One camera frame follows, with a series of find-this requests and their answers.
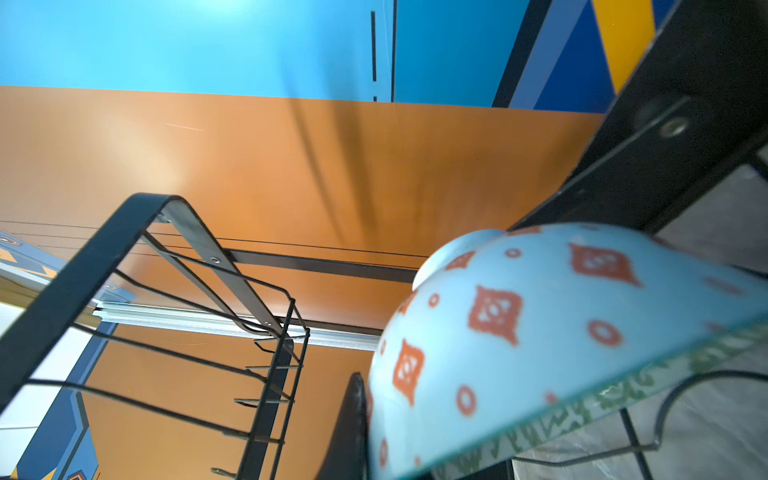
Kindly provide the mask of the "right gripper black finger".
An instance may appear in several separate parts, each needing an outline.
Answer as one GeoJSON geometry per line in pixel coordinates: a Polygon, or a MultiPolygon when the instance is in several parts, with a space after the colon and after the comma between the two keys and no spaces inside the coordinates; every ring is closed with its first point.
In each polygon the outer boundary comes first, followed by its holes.
{"type": "Polygon", "coordinates": [[[369,478],[367,390],[359,372],[351,375],[316,480],[369,478]]]}

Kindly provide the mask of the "green patterned ceramic bowl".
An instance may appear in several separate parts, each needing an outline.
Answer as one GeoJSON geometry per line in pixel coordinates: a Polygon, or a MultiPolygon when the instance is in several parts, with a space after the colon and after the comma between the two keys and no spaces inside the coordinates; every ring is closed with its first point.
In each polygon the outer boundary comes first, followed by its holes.
{"type": "Polygon", "coordinates": [[[438,250],[368,374],[373,479],[458,479],[767,336],[767,283],[641,232],[486,230],[438,250]]]}

